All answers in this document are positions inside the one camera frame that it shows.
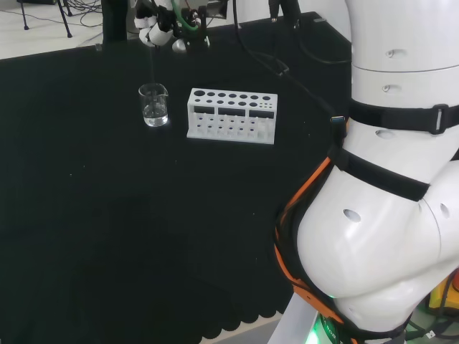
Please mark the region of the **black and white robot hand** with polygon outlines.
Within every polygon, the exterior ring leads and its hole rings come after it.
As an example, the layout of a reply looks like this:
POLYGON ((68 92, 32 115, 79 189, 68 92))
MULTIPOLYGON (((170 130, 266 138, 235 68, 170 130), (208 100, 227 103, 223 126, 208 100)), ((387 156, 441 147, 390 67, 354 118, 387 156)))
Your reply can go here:
POLYGON ((159 48, 172 39, 172 49, 176 53, 186 53, 186 43, 179 37, 179 9, 175 1, 136 1, 134 25, 139 31, 139 39, 148 47, 159 48))

